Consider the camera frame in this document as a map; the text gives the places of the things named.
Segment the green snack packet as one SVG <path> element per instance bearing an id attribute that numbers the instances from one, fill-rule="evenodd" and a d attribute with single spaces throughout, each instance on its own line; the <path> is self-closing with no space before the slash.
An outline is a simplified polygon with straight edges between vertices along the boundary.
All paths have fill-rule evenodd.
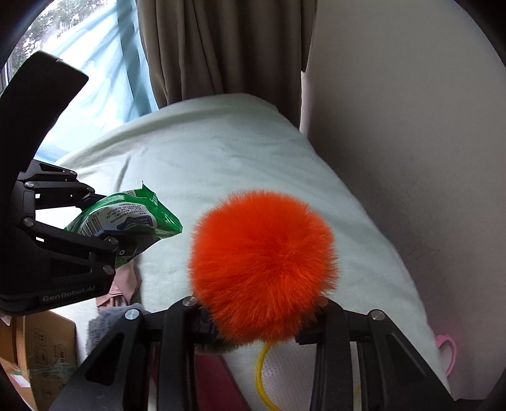
<path id="1" fill-rule="evenodd" d="M 118 268 L 156 242 L 181 234 L 183 225 L 155 192 L 142 186 L 98 200 L 65 229 L 82 236 L 116 239 Z"/>

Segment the grey fluffy pouch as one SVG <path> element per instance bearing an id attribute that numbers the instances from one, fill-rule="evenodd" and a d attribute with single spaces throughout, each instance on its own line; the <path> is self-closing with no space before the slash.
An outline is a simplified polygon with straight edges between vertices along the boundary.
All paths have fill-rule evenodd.
<path id="1" fill-rule="evenodd" d="M 98 316 L 88 322 L 88 336 L 86 341 L 86 354 L 90 355 L 101 339 L 111 330 L 112 326 L 130 309 L 136 309 L 142 314 L 149 314 L 149 311 L 140 303 L 130 306 L 108 307 L 99 310 Z"/>

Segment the magenta zip pouch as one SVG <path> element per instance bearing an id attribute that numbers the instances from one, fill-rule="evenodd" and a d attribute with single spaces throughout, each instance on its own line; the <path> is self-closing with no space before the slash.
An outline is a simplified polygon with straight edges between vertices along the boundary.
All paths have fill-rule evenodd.
<path id="1" fill-rule="evenodd" d="M 148 410 L 158 410 L 160 344 L 153 346 L 150 363 Z M 195 387 L 200 410 L 250 410 L 221 354 L 194 355 Z"/>

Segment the white mesh yellow-trim bag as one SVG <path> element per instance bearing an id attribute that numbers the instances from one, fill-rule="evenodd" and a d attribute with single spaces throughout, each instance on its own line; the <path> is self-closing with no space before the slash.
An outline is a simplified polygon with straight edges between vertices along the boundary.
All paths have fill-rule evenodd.
<path id="1" fill-rule="evenodd" d="M 256 369 L 263 359 L 261 380 L 267 398 L 280 410 L 308 410 L 317 347 L 295 341 L 266 345 L 255 342 L 225 354 L 225 362 L 252 410 L 267 410 L 256 387 Z"/>

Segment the orange fluffy pom-pom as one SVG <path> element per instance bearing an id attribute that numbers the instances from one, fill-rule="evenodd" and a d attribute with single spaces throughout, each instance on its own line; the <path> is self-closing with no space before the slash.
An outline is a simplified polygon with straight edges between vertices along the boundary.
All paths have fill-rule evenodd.
<path id="1" fill-rule="evenodd" d="M 228 342 L 293 338 L 337 279 L 332 228 L 291 195 L 233 193 L 195 225 L 190 286 Z"/>

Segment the pink patterned cloth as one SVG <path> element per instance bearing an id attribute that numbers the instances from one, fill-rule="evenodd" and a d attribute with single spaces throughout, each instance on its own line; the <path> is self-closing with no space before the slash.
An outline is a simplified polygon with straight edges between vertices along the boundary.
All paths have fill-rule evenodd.
<path id="1" fill-rule="evenodd" d="M 129 306 L 140 286 L 141 277 L 135 268 L 135 261 L 132 260 L 128 264 L 120 266 L 116 270 L 108 293 L 95 299 L 98 310 Z"/>

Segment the cardboard box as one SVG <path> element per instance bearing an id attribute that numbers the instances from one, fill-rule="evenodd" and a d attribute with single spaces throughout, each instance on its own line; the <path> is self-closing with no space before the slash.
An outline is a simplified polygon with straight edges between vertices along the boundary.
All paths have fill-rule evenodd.
<path id="1" fill-rule="evenodd" d="M 76 325 L 51 311 L 1 322 L 1 369 L 31 410 L 47 410 L 77 368 Z"/>

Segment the pale green bed sheet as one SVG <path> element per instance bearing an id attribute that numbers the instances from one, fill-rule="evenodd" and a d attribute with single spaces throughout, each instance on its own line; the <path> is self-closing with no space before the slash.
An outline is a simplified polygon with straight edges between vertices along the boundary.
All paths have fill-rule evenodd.
<path id="1" fill-rule="evenodd" d="M 98 193 L 146 185 L 183 232 L 141 255 L 141 301 L 166 309 L 189 295 L 191 236 L 227 196 L 266 189 L 305 201 L 335 236 L 340 279 L 329 297 L 358 313 L 381 309 L 447 383 L 435 336 L 391 242 L 311 144 L 275 107 L 246 95 L 197 98 L 143 116 L 60 160 Z"/>

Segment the light blue window cloth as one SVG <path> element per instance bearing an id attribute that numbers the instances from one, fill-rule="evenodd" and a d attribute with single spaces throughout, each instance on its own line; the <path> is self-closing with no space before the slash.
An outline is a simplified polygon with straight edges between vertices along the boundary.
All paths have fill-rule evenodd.
<path id="1" fill-rule="evenodd" d="M 141 45 L 135 1 L 108 1 L 47 40 L 42 51 L 88 76 L 35 157 L 56 162 L 126 122 L 158 110 Z"/>

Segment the brown right curtain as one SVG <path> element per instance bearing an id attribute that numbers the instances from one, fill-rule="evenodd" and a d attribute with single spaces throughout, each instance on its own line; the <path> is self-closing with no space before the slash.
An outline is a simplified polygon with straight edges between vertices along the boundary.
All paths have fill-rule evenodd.
<path id="1" fill-rule="evenodd" d="M 300 125 L 317 2 L 139 1 L 137 13 L 159 107 L 247 93 Z"/>

